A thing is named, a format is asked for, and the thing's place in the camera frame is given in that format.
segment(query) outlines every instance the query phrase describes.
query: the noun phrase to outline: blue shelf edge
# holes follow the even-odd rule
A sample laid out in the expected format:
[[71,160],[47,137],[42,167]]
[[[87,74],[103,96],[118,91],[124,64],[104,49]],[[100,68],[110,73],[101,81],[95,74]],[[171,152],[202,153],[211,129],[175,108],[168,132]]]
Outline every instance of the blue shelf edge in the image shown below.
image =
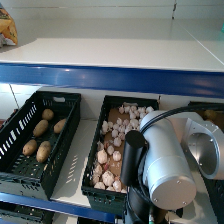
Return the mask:
[[0,63],[0,83],[224,98],[224,71]]
[[35,207],[68,215],[75,215],[83,218],[89,218],[109,223],[114,223],[116,216],[115,214],[104,213],[101,211],[92,210],[91,208],[85,208],[56,201],[44,201],[36,198],[29,198],[25,196],[12,195],[6,193],[0,193],[0,201]]

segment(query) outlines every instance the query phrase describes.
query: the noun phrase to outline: crate handle hole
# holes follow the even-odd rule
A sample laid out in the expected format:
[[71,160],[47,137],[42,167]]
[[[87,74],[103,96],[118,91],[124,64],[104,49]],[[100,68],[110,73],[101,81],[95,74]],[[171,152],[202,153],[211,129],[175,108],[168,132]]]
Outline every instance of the crate handle hole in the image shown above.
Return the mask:
[[19,125],[20,125],[21,130],[23,130],[24,129],[24,126],[23,126],[22,121],[19,121]]
[[4,152],[3,152],[2,148],[0,148],[0,152],[4,156]]
[[64,103],[65,102],[65,98],[64,97],[53,97],[53,100],[55,102],[58,102],[58,103]]
[[13,140],[15,141],[15,140],[16,140],[16,136],[15,136],[14,131],[11,131],[10,133],[11,133],[11,135],[12,135]]

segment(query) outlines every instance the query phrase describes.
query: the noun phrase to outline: shelving unit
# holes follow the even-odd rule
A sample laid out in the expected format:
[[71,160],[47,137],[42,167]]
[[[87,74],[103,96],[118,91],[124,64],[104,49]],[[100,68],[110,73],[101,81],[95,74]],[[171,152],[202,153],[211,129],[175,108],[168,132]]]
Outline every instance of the shelving unit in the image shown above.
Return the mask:
[[[15,15],[19,45],[0,49],[0,83],[88,89],[89,94],[91,90],[102,90],[102,94],[104,91],[132,92],[133,97],[149,93],[224,98],[224,33],[221,32],[224,18],[220,17],[224,5],[221,1],[215,1],[217,7],[212,7],[218,8],[217,18],[215,13],[211,18],[203,17],[209,16],[210,3],[206,1],[202,10],[205,13],[198,13],[200,19],[189,19],[186,10],[181,17],[185,3],[178,0],[179,11],[174,20],[171,19],[175,2],[172,0],[166,4],[158,1],[165,4],[160,10],[156,1],[147,4],[140,1],[135,8],[132,1],[129,4],[133,8],[125,7],[126,1],[121,1],[119,7],[111,6],[110,2],[96,8],[94,4],[99,1],[93,5],[76,1],[75,6],[73,1],[65,1],[65,8],[60,8],[59,0],[40,1],[34,3],[35,8],[26,0],[20,3],[2,0],[11,15]],[[28,4],[27,8],[21,7],[24,3]],[[196,6],[187,7],[196,10]],[[197,14],[194,10],[190,10],[191,16]],[[96,121],[81,120],[51,201],[3,193],[0,200],[113,222],[114,215],[91,210],[80,189],[95,127]],[[88,141],[81,142],[80,137]],[[72,159],[75,159],[75,169],[67,180]],[[200,206],[197,208],[197,212],[203,212]],[[213,220],[209,203],[206,209]],[[184,223],[183,219],[173,219]]]

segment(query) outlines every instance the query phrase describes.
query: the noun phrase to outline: crate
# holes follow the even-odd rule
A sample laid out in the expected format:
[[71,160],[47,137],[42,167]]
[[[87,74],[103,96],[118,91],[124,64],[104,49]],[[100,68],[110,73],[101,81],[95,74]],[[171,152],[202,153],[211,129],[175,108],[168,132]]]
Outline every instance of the crate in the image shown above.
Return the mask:
[[104,120],[108,120],[110,109],[120,107],[124,102],[137,103],[140,107],[152,106],[154,110],[158,109],[157,100],[132,98],[132,97],[117,97],[105,96],[103,105],[101,107],[100,117],[98,120],[96,132],[91,146],[91,151],[88,156],[88,162],[85,168],[82,180],[82,194],[87,196],[92,209],[122,215],[125,194],[119,192],[106,191],[95,189],[90,186],[90,178],[93,174],[95,155],[97,152],[97,142],[99,139],[103,142],[103,136],[100,130]]
[[[54,190],[61,167],[80,121],[80,94],[36,92],[0,130],[0,192],[48,200]],[[52,149],[44,163],[36,153],[26,157],[22,150],[32,138],[44,109],[54,111],[48,130],[35,138],[39,146],[50,141]],[[67,118],[60,134],[54,125]]]
[[18,224],[51,224],[54,212],[37,208],[0,202],[0,217]]

